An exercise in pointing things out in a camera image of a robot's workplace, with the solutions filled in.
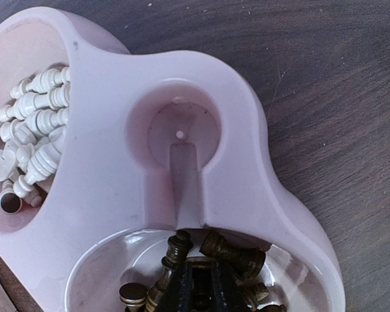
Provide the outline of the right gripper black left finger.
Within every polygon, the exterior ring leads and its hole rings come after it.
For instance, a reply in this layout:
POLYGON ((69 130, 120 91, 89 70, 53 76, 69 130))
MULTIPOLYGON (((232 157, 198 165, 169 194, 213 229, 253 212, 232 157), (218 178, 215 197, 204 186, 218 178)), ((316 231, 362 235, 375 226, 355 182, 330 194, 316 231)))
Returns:
POLYGON ((156 309, 158 312, 192 311, 192 263, 177 266, 156 309))

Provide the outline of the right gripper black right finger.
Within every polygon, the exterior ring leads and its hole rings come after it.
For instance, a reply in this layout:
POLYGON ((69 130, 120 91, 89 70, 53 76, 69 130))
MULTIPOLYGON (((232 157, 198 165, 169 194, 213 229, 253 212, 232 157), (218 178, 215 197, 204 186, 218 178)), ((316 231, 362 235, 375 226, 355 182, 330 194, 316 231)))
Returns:
POLYGON ((250 311, 233 277, 231 267, 225 261, 217 261, 211 267, 212 308, 217 312, 250 311))

